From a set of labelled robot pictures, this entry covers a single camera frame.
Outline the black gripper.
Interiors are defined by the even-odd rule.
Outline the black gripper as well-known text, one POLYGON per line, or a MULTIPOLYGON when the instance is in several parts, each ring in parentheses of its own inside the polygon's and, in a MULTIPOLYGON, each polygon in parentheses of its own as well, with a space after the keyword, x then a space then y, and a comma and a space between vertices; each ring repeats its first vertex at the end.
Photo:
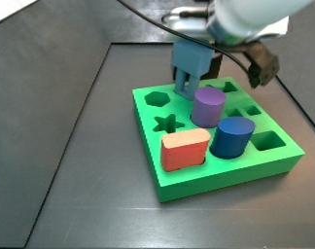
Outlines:
POLYGON ((269 52, 265 45, 249 42, 236 47, 220 47, 228 53, 243 53, 249 61, 248 81, 253 89, 267 86, 280 71, 279 57, 269 52))

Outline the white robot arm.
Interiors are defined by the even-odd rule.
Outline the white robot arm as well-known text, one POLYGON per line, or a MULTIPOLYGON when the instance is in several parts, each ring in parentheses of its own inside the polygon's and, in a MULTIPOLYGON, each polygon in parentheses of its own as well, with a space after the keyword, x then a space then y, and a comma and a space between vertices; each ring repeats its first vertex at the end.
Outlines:
POLYGON ((265 86, 276 76, 279 58, 263 39, 288 32, 290 16, 315 0, 209 0, 207 7, 178 7, 162 18, 164 25, 196 39, 211 40, 221 49, 241 52, 251 61, 249 84, 265 86))

